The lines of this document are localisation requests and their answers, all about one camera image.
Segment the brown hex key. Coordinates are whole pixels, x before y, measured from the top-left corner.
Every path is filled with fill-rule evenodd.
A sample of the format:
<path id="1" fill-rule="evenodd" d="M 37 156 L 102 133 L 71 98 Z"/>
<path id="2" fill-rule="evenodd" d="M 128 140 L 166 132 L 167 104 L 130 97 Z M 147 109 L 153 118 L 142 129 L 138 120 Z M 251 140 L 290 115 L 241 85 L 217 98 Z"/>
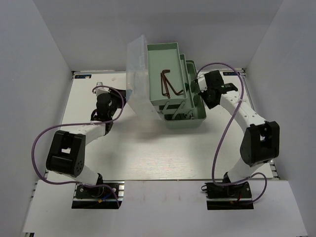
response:
<path id="1" fill-rule="evenodd" d="M 173 91 L 173 93 L 177 96 L 179 95 L 182 95 L 184 93 L 183 90 L 180 90 L 180 91 L 176 91 L 175 88 L 173 87 L 173 85 L 171 84 L 171 82 L 168 80 L 168 78 L 166 77 L 166 75 L 164 75 L 164 79 L 165 79 L 165 82 L 169 85 L 169 87 L 171 88 L 171 90 Z"/>
<path id="2" fill-rule="evenodd" d="M 162 96 L 165 96 L 165 87 L 164 87 L 164 84 L 163 84 L 163 79 L 162 79 L 162 74 L 166 74 L 166 73 L 169 73 L 170 70 L 169 69 L 166 69 L 166 70 L 162 70 L 162 72 L 160 73 L 160 79 L 161 79 L 161 94 Z"/>
<path id="3" fill-rule="evenodd" d="M 163 79 L 163 84 L 164 84 L 164 87 L 165 87 L 165 96 L 170 99 L 170 93 L 169 93 L 169 90 L 168 90 L 168 85 L 167 85 L 167 80 L 166 80 L 166 76 L 165 74 L 163 73 L 162 74 L 162 79 Z"/>

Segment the green toolbox with clear lid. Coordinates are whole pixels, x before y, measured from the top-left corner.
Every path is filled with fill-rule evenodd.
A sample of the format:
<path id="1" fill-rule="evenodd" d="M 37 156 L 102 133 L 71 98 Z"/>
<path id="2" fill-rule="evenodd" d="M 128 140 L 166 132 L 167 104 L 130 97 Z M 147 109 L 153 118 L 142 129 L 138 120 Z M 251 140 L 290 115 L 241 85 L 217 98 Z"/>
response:
<path id="1" fill-rule="evenodd" d="M 168 85 L 170 99 L 161 94 L 160 73 L 178 92 Z M 199 94 L 194 92 L 196 66 L 180 53 L 176 42 L 149 44 L 145 36 L 131 41 L 126 52 L 126 99 L 136 115 L 144 120 L 162 120 L 169 129 L 197 128 L 206 119 Z"/>

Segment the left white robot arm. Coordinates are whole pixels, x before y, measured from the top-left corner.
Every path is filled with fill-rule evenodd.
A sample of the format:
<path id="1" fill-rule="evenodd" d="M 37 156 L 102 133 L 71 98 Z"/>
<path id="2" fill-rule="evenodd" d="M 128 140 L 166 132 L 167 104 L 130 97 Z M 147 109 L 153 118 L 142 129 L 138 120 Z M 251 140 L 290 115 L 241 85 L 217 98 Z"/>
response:
<path id="1" fill-rule="evenodd" d="M 75 132 L 55 132 L 46 160 L 46 169 L 86 184 L 93 197 L 104 192 L 101 175 L 85 165 L 85 147 L 107 135 L 114 124 L 113 117 L 126 104 L 126 91 L 99 87 L 95 90 L 96 109 L 91 113 L 91 123 L 80 126 Z"/>

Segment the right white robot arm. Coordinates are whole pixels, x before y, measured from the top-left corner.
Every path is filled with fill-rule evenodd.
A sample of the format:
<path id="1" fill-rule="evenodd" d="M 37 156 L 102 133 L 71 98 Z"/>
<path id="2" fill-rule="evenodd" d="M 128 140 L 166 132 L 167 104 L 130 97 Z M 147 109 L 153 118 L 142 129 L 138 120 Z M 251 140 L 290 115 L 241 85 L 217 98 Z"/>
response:
<path id="1" fill-rule="evenodd" d="M 258 115 L 242 98 L 244 88 L 224 83 L 219 70 L 204 74 L 197 81 L 199 95 L 209 109 L 221 106 L 231 115 L 243 131 L 239 149 L 240 158 L 224 175 L 223 192 L 234 197 L 241 191 L 240 183 L 246 182 L 263 164 L 278 157 L 280 126 Z"/>

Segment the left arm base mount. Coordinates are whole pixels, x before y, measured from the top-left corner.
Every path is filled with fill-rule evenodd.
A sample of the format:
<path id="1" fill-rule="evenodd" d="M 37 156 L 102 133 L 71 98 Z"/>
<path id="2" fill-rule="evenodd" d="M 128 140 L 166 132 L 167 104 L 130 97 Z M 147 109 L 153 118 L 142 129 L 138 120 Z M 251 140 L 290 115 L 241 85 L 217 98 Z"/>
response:
<path id="1" fill-rule="evenodd" d="M 72 209 L 119 209 L 124 196 L 124 181 L 105 181 L 103 184 L 107 187 L 88 188 L 83 185 L 77 185 L 72 201 Z"/>

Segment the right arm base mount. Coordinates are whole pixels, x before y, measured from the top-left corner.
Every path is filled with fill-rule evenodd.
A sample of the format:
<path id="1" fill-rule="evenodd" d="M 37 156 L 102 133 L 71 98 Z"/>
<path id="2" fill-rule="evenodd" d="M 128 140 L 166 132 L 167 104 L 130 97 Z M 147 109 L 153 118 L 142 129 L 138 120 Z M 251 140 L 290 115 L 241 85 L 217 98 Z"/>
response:
<path id="1" fill-rule="evenodd" d="M 201 187 L 206 194 L 207 210 L 251 210 L 252 193 L 248 182 L 229 186 L 218 186 L 206 182 Z"/>

